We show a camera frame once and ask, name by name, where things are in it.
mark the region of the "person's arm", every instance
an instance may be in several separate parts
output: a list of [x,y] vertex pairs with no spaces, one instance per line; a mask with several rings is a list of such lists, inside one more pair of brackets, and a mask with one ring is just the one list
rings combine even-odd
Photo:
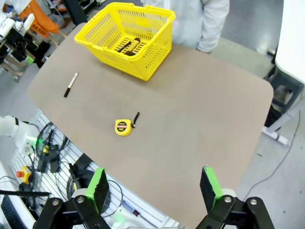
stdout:
[[198,50],[211,52],[217,46],[229,7],[229,0],[208,0],[206,2],[203,7],[203,37],[199,41]]

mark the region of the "table leg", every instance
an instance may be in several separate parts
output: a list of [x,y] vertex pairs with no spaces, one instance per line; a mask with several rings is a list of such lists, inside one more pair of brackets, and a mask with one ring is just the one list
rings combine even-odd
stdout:
[[280,128],[286,122],[288,122],[291,118],[295,117],[295,115],[305,107],[305,96],[301,98],[301,100],[294,106],[291,107],[285,114],[282,115],[276,122],[274,122],[269,128],[264,126],[262,132],[269,137],[273,138],[274,140],[282,143],[284,146],[289,147],[291,142],[279,135],[275,130]]

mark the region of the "white lab coat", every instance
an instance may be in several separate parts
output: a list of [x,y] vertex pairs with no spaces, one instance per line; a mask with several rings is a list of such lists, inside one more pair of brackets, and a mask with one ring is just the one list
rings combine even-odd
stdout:
[[[14,10],[21,14],[22,11],[28,6],[31,0],[0,0],[0,10],[3,11],[4,4],[8,4],[14,7]],[[5,13],[9,18],[12,17],[12,12]]]
[[229,0],[141,0],[145,5],[173,10],[173,42],[210,52],[218,44]]

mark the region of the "orange object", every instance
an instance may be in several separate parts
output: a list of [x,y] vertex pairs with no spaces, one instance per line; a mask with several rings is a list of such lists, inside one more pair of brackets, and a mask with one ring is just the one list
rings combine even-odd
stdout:
[[17,172],[16,172],[16,177],[24,177],[24,172],[22,172],[22,171],[17,171]]
[[36,0],[32,0],[28,6],[19,15],[22,20],[28,17],[31,13],[34,14],[34,21],[30,29],[38,33],[41,37],[46,38],[51,33],[58,33],[59,27],[56,23],[42,11]]

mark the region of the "tape measure strap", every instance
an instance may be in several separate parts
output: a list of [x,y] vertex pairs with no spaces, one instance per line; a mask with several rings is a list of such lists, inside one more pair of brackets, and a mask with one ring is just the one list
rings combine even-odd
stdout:
[[140,115],[140,112],[138,112],[137,115],[135,116],[135,118],[133,120],[132,128],[135,128],[135,122],[137,121],[139,115]]

